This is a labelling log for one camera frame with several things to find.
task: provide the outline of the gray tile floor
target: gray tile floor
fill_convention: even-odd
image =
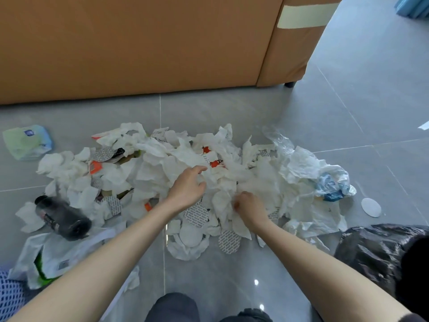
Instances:
[[[429,131],[417,127],[429,120],[429,22],[396,16],[395,2],[343,0],[293,90],[245,87],[2,106],[0,127],[41,124],[56,151],[79,151],[92,144],[90,135],[128,121],[147,131],[169,126],[191,135],[232,123],[239,146],[249,135],[267,142],[261,126],[279,124],[296,145],[348,170],[358,190],[341,202],[350,226],[427,225]],[[14,213],[48,181],[35,173],[36,162],[15,161],[2,142],[0,147],[0,266],[9,267],[27,238]],[[367,216],[363,197],[377,200],[383,215]],[[331,250],[337,239],[324,237]],[[214,241],[200,259],[183,262],[164,250],[160,235],[140,267],[141,286],[126,294],[125,321],[144,321],[156,299],[172,291],[195,298],[202,321],[260,304],[274,321],[318,320],[274,254],[255,241],[244,241],[230,256]]]

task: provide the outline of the sofa leg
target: sofa leg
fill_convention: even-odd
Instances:
[[[284,86],[285,86],[285,87],[288,87],[288,88],[293,88],[293,87],[295,87],[295,84],[296,84],[296,83],[297,83],[296,81],[286,82],[286,83],[284,84]]]

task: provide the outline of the blue logo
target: blue logo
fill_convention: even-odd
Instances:
[[[33,130],[25,130],[25,131],[24,131],[24,133],[25,133],[25,135],[27,135],[27,136],[33,136],[33,135],[34,135]]]

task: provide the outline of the person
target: person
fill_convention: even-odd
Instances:
[[[185,169],[165,200],[53,282],[9,321],[99,321],[164,226],[201,199],[206,184],[198,183],[197,175],[206,169],[202,166]],[[234,209],[276,254],[325,322],[423,321],[357,271],[276,226],[254,194],[238,194]],[[192,299],[171,293],[160,298],[147,315],[146,322],[155,321],[199,322],[200,318]],[[261,311],[245,309],[239,316],[223,321],[271,320]]]

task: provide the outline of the bottle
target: bottle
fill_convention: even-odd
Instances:
[[[91,229],[92,221],[88,217],[57,197],[41,195],[34,203],[37,215],[69,241],[85,238]]]

